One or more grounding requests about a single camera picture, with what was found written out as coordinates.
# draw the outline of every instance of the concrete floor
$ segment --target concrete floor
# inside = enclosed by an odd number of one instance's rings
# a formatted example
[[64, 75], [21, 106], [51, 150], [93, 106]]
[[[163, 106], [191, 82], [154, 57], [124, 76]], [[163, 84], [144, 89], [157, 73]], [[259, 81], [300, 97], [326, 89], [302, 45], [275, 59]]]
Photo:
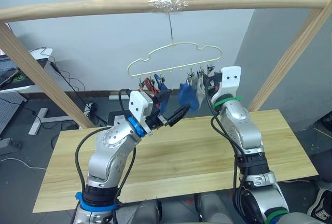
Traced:
[[[94, 100], [98, 103], [98, 114], [105, 120], [107, 120], [110, 111], [120, 110], [118, 102], [110, 101], [107, 97], [86, 99], [86, 101], [89, 100]], [[172, 96], [170, 100], [165, 116], [169, 116], [178, 108], [176, 96]], [[82, 104], [79, 102], [77, 104], [83, 109], [84, 106]], [[46, 117], [64, 115], [64, 112], [50, 100], [29, 100], [25, 107], [36, 112], [41, 107], [48, 107], [49, 111]], [[208, 107], [206, 104], [203, 104], [199, 112], [188, 113], [186, 117], [207, 115], [210, 115]], [[30, 166], [47, 167], [52, 155], [51, 139], [59, 134], [61, 125], [58, 124], [53, 129], [40, 128], [37, 135], [29, 136], [28, 132], [34, 119], [35, 117], [26, 109], [20, 108], [17, 111], [10, 124], [1, 134], [1, 138], [11, 137], [21, 141], [23, 143], [22, 149], [17, 153], [0, 156], [0, 160], [9, 157], [18, 158]], [[63, 123], [63, 129], [72, 128], [72, 123], [72, 121]], [[46, 127], [51, 127], [52, 125], [54, 124], [45, 124]], [[332, 148], [332, 139], [317, 133], [313, 127], [296, 134], [308, 155]], [[30, 170], [17, 161], [0, 163], [1, 223], [69, 223], [73, 213], [71, 210], [32, 214], [44, 173], [45, 171], [42, 170]], [[317, 193], [315, 184], [297, 181], [294, 183], [280, 183], [280, 186], [292, 212], [306, 213], [308, 207], [315, 200]], [[244, 223], [232, 207], [231, 190], [221, 190], [218, 194], [227, 205], [235, 223]], [[161, 223], [198, 221], [193, 195], [161, 199], [161, 202], [163, 216]], [[119, 223], [130, 223], [137, 206], [138, 203], [133, 203], [120, 209], [117, 214]]]

